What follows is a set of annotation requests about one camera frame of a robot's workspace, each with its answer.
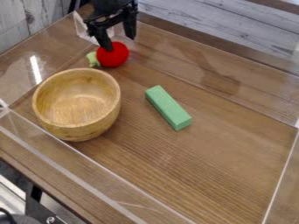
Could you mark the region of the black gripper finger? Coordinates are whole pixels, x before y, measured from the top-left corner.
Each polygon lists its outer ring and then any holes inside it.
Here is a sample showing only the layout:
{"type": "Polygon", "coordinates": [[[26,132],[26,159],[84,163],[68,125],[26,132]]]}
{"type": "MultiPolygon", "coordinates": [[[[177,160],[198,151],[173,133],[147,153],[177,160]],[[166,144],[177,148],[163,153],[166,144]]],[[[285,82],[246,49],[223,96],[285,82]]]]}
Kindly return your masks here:
{"type": "Polygon", "coordinates": [[[109,52],[113,52],[114,51],[114,46],[113,46],[111,39],[109,37],[107,29],[103,28],[103,27],[95,27],[95,26],[92,26],[90,28],[90,34],[96,38],[96,41],[98,41],[99,45],[109,52]]]}
{"type": "Polygon", "coordinates": [[[131,39],[137,38],[137,12],[125,11],[123,12],[123,27],[126,31],[126,36],[131,39]]]}

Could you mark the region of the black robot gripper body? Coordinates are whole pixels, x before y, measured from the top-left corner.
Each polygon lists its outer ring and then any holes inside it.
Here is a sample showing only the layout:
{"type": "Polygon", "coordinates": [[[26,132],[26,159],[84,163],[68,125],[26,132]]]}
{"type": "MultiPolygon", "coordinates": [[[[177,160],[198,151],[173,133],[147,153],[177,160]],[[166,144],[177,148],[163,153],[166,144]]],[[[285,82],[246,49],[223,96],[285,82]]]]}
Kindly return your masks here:
{"type": "Polygon", "coordinates": [[[138,14],[138,0],[91,0],[94,12],[83,19],[90,28],[103,27],[109,29],[114,25],[123,24],[123,12],[135,11],[138,14]]]}

